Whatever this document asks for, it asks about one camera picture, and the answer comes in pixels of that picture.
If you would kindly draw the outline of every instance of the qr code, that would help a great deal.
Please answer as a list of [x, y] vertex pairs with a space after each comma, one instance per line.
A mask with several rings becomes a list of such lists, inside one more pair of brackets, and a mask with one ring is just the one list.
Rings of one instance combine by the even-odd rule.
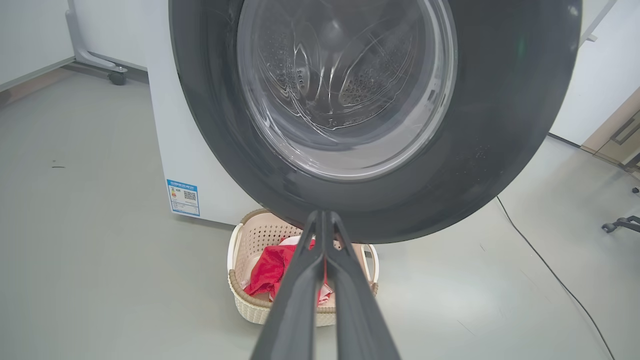
[[187, 199], [187, 200], [196, 201], [196, 193], [185, 191], [184, 192], [184, 198]]

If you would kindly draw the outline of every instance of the round black door frame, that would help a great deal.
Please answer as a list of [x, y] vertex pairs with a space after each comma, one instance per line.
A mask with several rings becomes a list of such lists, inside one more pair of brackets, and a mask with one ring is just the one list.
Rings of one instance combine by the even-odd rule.
[[253, 126], [236, 62], [242, 3], [170, 0], [175, 64], [200, 132], [258, 203], [296, 226], [336, 211], [354, 242], [431, 234], [499, 194], [551, 128], [580, 35], [580, 0], [450, 0], [458, 73], [436, 135], [396, 171], [340, 183], [293, 167]]

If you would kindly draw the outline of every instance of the blue and white sticker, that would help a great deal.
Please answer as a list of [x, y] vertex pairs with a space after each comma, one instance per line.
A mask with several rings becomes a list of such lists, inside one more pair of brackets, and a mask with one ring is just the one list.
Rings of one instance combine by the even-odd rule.
[[198, 187], [167, 179], [171, 210], [175, 213], [200, 216], [198, 203]]

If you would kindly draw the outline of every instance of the washing machine door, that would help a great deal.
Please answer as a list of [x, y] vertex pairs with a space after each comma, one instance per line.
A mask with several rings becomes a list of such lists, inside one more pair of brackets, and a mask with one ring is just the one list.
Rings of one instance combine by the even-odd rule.
[[579, 0], [180, 0], [175, 61], [203, 137], [265, 208], [336, 211], [354, 241], [485, 205], [563, 101]]

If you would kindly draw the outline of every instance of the clothes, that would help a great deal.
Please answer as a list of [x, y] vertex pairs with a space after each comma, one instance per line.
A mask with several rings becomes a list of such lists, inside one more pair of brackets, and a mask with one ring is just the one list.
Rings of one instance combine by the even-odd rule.
[[[289, 267], [293, 254], [296, 252], [296, 246], [299, 241], [300, 236], [291, 236], [290, 238], [282, 238], [277, 246], [265, 247], [260, 259], [251, 271], [251, 279], [244, 288], [244, 292], [250, 296], [269, 293], [269, 299], [273, 301], [280, 289], [280, 282], [287, 271], [287, 267]], [[310, 249], [314, 245], [315, 240], [312, 240]], [[327, 303], [332, 293], [333, 290], [326, 283], [325, 274], [324, 284], [318, 291], [318, 305]]]

